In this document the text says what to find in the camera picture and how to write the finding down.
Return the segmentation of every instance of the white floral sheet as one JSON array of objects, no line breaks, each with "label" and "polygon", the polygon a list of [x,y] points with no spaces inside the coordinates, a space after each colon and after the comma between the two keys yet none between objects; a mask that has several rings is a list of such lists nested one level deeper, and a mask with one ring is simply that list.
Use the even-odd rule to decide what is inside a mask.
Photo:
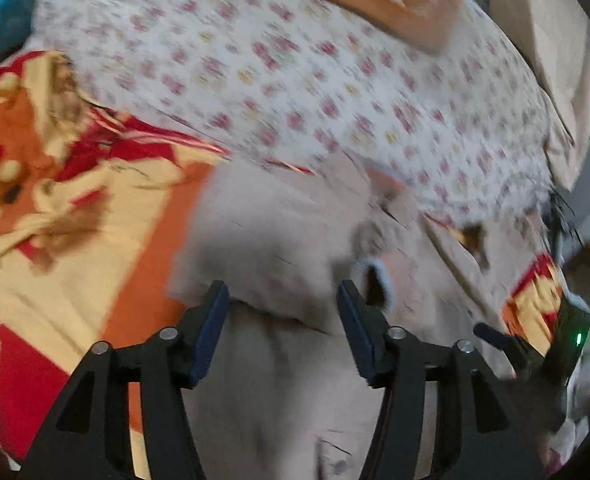
[{"label": "white floral sheet", "polygon": [[323,0],[39,0],[29,48],[58,48],[100,101],[246,156],[314,169],[349,150],[463,225],[546,199],[532,72],[466,0],[420,52]]}]

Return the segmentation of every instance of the gray garment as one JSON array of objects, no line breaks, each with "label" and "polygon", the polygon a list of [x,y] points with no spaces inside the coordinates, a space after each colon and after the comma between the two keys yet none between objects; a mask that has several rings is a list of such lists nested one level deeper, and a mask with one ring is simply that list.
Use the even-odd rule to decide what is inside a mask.
[{"label": "gray garment", "polygon": [[[468,338],[495,373],[510,375],[505,357],[472,333],[478,321],[504,329],[505,298],[485,286],[501,277],[482,272],[446,229],[406,199],[383,213],[385,200],[372,195],[359,165],[345,155],[316,176],[243,160],[217,170],[170,286],[172,297],[198,304],[211,280],[225,280],[231,295],[248,304],[233,307],[208,377],[184,395],[209,478],[359,477],[382,391],[358,376],[334,295],[368,243],[363,230],[378,221],[388,222],[377,231],[382,247],[403,246],[415,259],[422,290],[421,309],[411,315],[394,308],[389,322],[436,344]],[[407,227],[403,235],[395,214]],[[532,257],[531,251],[522,259]],[[425,419],[434,417],[431,406]],[[419,473],[427,472],[433,434],[434,428],[424,434]]]}]

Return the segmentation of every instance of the orange stripe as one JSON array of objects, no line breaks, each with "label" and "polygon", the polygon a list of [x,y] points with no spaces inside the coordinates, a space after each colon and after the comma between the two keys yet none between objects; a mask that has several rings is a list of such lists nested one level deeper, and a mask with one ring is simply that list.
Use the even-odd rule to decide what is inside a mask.
[{"label": "orange stripe", "polygon": [[[194,214],[201,193],[214,168],[192,164],[184,184],[172,195],[148,246],[121,289],[101,339],[115,347],[142,343],[157,330],[177,323],[185,307],[166,296],[175,252],[182,246],[187,221]],[[131,384],[128,403],[130,427],[142,431],[139,384]]]}]

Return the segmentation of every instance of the silver rivet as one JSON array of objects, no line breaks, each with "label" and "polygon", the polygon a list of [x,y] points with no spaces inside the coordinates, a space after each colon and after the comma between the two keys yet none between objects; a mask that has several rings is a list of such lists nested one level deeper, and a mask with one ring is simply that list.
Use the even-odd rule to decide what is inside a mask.
[{"label": "silver rivet", "polygon": [[177,332],[177,329],[174,326],[167,326],[159,331],[159,337],[166,341],[175,339],[178,334],[179,332]]},{"label": "silver rivet", "polygon": [[459,348],[464,354],[470,354],[475,350],[475,345],[473,345],[468,339],[460,339],[457,341],[457,348]]},{"label": "silver rivet", "polygon": [[108,343],[105,341],[98,341],[94,345],[91,346],[91,352],[95,355],[102,355],[108,351]]},{"label": "silver rivet", "polygon": [[388,329],[388,337],[390,339],[403,339],[406,337],[406,330],[400,326],[392,326]]}]

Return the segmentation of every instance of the bed sheet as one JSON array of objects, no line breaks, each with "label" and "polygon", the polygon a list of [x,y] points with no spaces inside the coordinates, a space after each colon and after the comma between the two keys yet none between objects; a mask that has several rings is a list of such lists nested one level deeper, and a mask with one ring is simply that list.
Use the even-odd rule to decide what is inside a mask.
[{"label": "bed sheet", "polygon": [[39,0],[30,48],[113,108],[255,160],[364,156],[462,226],[546,199],[542,92],[466,0],[434,57],[323,0]]}]

